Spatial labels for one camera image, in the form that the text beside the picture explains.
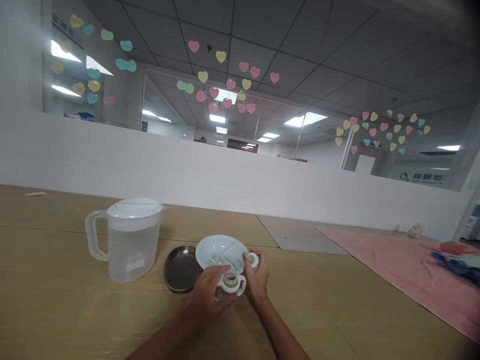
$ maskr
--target pink blanket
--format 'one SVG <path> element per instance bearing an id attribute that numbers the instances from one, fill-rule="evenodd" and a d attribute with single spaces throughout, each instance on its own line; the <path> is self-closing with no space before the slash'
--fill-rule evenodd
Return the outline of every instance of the pink blanket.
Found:
<path id="1" fill-rule="evenodd" d="M 480 343 L 480 288 L 437 265 L 440 243 L 316 226 L 405 295 Z"/>

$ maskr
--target ceiling tile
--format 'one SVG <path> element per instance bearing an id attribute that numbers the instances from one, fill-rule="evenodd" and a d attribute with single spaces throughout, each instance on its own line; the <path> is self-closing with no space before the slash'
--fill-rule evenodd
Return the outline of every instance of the ceiling tile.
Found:
<path id="1" fill-rule="evenodd" d="M 323 64 L 361 75 L 427 33 L 378 11 Z"/>
<path id="2" fill-rule="evenodd" d="M 278 49 L 303 2 L 304 0 L 242 0 L 235 6 L 231 34 L 255 44 Z"/>
<path id="3" fill-rule="evenodd" d="M 317 67 L 316 64 L 301 60 L 297 57 L 277 53 L 273 61 L 264 73 L 262 82 L 264 84 L 272 85 L 270 80 L 270 73 L 277 73 L 280 75 L 280 80 L 273 86 L 282 89 L 295 89 L 312 71 Z"/>
<path id="4" fill-rule="evenodd" d="M 234 0 L 175 0 L 175 6 L 180 20 L 185 20 L 189 23 L 200 25 L 224 34 L 230 34 L 232 29 Z"/>
<path id="5" fill-rule="evenodd" d="M 130 5 L 125 5 L 125 9 L 152 53 L 189 61 L 177 20 Z"/>
<path id="6" fill-rule="evenodd" d="M 388 89 L 389 88 L 386 86 L 362 78 L 356 78 L 352 82 L 349 82 L 337 91 L 326 96 L 324 100 L 335 104 L 350 106 L 364 99 L 368 99 L 373 95 L 383 93 Z"/>

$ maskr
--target blue paper heart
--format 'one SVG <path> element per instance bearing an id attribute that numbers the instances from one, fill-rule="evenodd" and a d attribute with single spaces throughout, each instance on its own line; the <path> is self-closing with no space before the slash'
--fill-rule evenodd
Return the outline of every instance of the blue paper heart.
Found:
<path id="1" fill-rule="evenodd" d="M 88 94 L 88 96 L 86 97 L 86 100 L 91 105 L 91 104 L 95 104 L 99 100 L 99 97 L 94 94 Z"/>
<path id="2" fill-rule="evenodd" d="M 127 53 L 132 51 L 132 49 L 134 48 L 134 46 L 132 45 L 132 42 L 130 40 L 127 40 L 127 41 L 120 41 L 120 47 L 126 51 Z"/>
<path id="3" fill-rule="evenodd" d="M 94 33 L 95 31 L 95 26 L 93 26 L 92 24 L 88 24 L 88 25 L 85 25 L 83 27 L 83 32 L 85 33 L 85 35 L 87 36 L 90 36 Z"/>
<path id="4" fill-rule="evenodd" d="M 97 80 L 100 77 L 100 70 L 90 68 L 87 71 L 88 76 L 93 80 Z"/>

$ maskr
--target ceiling light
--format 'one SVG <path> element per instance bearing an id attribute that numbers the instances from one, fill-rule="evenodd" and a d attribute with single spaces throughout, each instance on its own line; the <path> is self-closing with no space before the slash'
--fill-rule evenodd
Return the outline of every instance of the ceiling light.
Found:
<path id="1" fill-rule="evenodd" d="M 217 116 L 217 115 L 212 115 L 210 114 L 210 120 L 217 122 L 217 123 L 222 123 L 225 124 L 225 118 L 223 116 Z"/>
<path id="2" fill-rule="evenodd" d="M 263 136 L 265 136 L 267 138 L 275 139 L 275 138 L 278 138 L 280 135 L 272 134 L 271 132 L 267 132 L 266 134 L 263 134 Z"/>
<path id="3" fill-rule="evenodd" d="M 448 151 L 457 151 L 458 149 L 460 149 L 460 145 L 437 146 L 437 148 Z"/>
<path id="4" fill-rule="evenodd" d="M 65 88 L 65 87 L 61 87 L 61 86 L 57 86 L 57 85 L 52 85 L 51 87 L 54 88 L 55 90 L 61 92 L 61 93 L 64 93 L 64 94 L 67 94 L 67 95 L 72 95 L 72 96 L 76 96 L 76 97 L 81 98 L 80 95 L 78 95 L 77 93 L 75 93 L 75 92 L 73 92 L 73 91 L 68 90 L 68 89 Z"/>
<path id="5" fill-rule="evenodd" d="M 82 62 L 79 58 L 73 56 L 71 52 L 63 51 L 60 45 L 53 40 L 51 41 L 51 54 L 57 58 L 72 60 L 77 63 Z"/>
<path id="6" fill-rule="evenodd" d="M 299 117 L 294 117 L 294 118 L 288 120 L 285 123 L 285 125 L 292 126 L 292 127 L 295 127 L 295 128 L 301 128 L 302 123 L 303 123 L 303 126 L 305 126 L 305 125 L 316 123 L 317 121 L 320 121 L 320 120 L 323 120 L 323 119 L 326 119 L 326 118 L 328 118 L 328 116 L 319 115 L 319 114 L 316 114 L 314 112 L 307 112 L 305 114 L 305 121 L 304 121 L 303 116 L 299 116 Z"/>

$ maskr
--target bottle handle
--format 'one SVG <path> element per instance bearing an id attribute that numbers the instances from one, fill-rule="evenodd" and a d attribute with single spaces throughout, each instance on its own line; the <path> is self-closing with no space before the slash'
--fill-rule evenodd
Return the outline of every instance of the bottle handle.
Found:
<path id="1" fill-rule="evenodd" d="M 99 238 L 97 235 L 98 218 L 107 218 L 107 212 L 105 210 L 97 210 L 88 215 L 85 219 L 86 238 L 88 240 L 88 249 L 90 254 L 97 260 L 108 261 L 108 254 L 104 253 L 99 248 Z"/>

